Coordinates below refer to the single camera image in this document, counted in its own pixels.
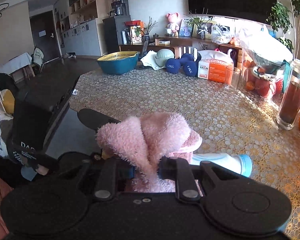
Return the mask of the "person left hand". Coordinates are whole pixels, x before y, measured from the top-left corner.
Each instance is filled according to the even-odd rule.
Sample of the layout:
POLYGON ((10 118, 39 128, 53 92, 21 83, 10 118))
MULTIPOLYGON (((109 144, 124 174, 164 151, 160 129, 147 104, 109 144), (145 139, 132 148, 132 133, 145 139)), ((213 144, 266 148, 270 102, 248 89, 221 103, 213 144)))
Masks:
POLYGON ((38 165, 37 168, 36 168, 36 172, 38 174, 41 174, 42 176, 45 176, 45 175, 48 174, 49 169, 46 168, 46 167, 44 167, 44 166, 42 166, 42 165, 38 165))

